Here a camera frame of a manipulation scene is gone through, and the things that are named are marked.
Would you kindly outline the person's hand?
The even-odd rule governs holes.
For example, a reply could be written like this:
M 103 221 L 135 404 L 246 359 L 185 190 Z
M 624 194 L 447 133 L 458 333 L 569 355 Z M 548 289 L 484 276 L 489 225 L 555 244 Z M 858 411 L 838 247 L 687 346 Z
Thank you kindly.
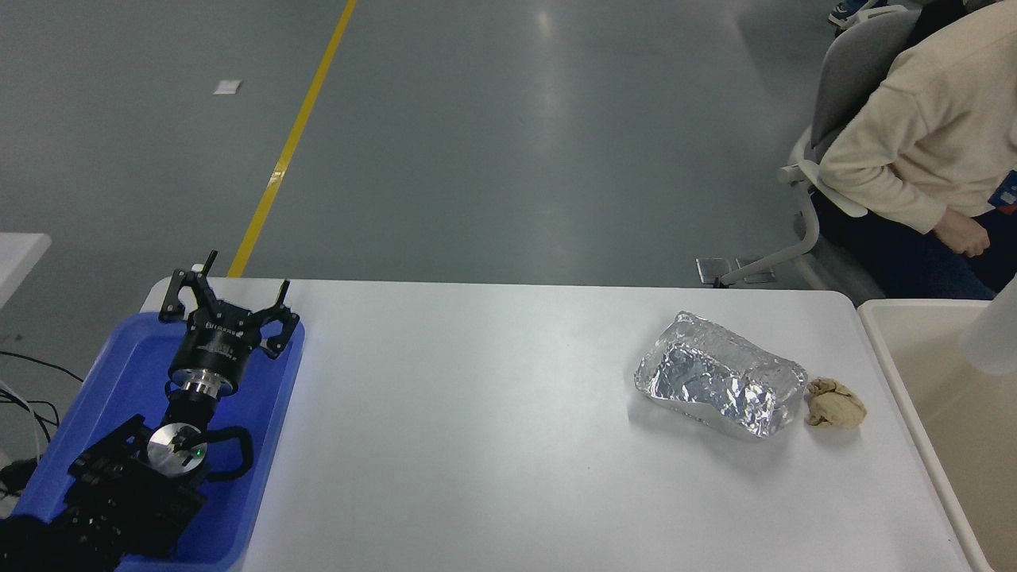
M 958 211 L 947 209 L 931 232 L 953 253 L 964 258 L 979 258 L 991 246 L 988 229 Z

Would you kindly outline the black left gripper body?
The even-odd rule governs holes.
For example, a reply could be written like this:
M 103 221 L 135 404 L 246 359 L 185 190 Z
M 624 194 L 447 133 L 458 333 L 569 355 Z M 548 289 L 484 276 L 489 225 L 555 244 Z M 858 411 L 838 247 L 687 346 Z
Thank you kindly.
M 233 304 L 196 309 L 168 367 L 172 381 L 184 381 L 192 371 L 206 370 L 226 381 L 240 381 L 252 351 L 261 344 L 261 324 L 252 311 Z

